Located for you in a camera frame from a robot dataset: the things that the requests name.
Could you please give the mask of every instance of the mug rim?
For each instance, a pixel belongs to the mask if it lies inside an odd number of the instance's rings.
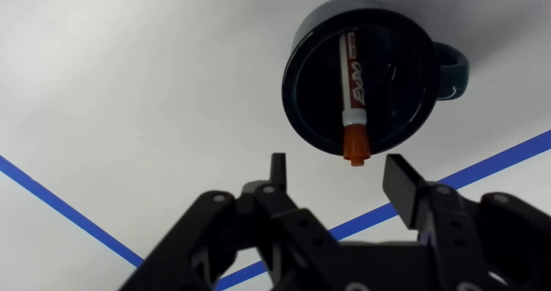
[[[285,114],[295,132],[310,145],[329,154],[343,154],[342,140],[335,142],[317,136],[303,120],[295,99],[297,79],[303,64],[317,46],[335,34],[362,26],[388,28],[404,36],[417,52],[421,83],[425,84],[419,109],[411,121],[393,136],[371,144],[372,154],[389,150],[415,134],[432,112],[440,89],[440,60],[436,48],[425,30],[411,19],[386,9],[366,8],[346,11],[325,20],[311,29],[293,49],[283,76],[282,100]]]

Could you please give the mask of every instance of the mug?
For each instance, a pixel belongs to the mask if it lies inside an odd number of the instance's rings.
[[[315,148],[343,154],[339,36],[351,31],[364,69],[372,154],[415,134],[437,100],[465,92],[469,64],[460,51],[374,0],[331,0],[297,29],[282,84],[289,122]]]

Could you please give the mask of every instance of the mug handle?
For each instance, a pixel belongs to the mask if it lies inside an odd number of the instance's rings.
[[[440,58],[439,101],[458,99],[465,93],[469,81],[469,62],[465,55],[447,44],[435,42]]]

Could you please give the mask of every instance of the blue tape line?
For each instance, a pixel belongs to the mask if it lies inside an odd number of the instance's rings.
[[[142,264],[143,259],[128,247],[124,246],[122,242],[116,240],[113,236],[110,236],[98,225],[91,222],[90,219],[86,218],[76,209],[65,203],[65,201],[50,192],[43,185],[37,183],[29,175],[18,169],[17,166],[10,163],[10,161],[6,160],[3,156],[0,156],[0,171],[5,173],[16,183],[19,183],[29,192],[33,193],[36,197],[44,201],[57,212],[64,215],[67,219],[75,223],[85,232],[94,236],[94,238],[99,240],[99,242],[102,242],[105,246],[116,252],[116,254],[123,257],[132,265],[137,267]]]
[[[440,182],[459,189],[549,149],[551,149],[551,130],[491,156],[486,160],[469,166],[466,169],[460,170],[457,173],[449,175],[448,177],[441,179]],[[116,254],[126,259],[132,265],[138,267],[143,262],[143,259],[136,253],[132,252],[132,250],[128,247],[124,246],[121,242],[110,236],[95,223],[91,222],[84,215],[77,212],[69,204],[55,196],[48,189],[43,187],[43,185],[40,185],[34,181],[29,175],[25,174],[22,170],[18,169],[15,165],[4,159],[2,156],[0,156],[0,171],[33,193],[36,197],[44,201],[57,212],[64,215],[77,226],[88,232],[90,235],[94,236],[97,240],[105,244]],[[348,222],[345,222],[340,226],[332,228],[330,232],[336,239],[341,240],[395,216],[396,211],[394,211],[392,205],[388,203]],[[264,269],[262,262],[256,262],[220,279],[216,290],[226,290],[234,285],[237,285],[238,283],[242,283],[243,281],[256,277],[265,271],[266,270]]]

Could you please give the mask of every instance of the orange marker cap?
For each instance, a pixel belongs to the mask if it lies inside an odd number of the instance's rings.
[[[371,157],[368,132],[363,124],[351,124],[344,127],[343,158],[352,166],[364,165],[364,160]]]

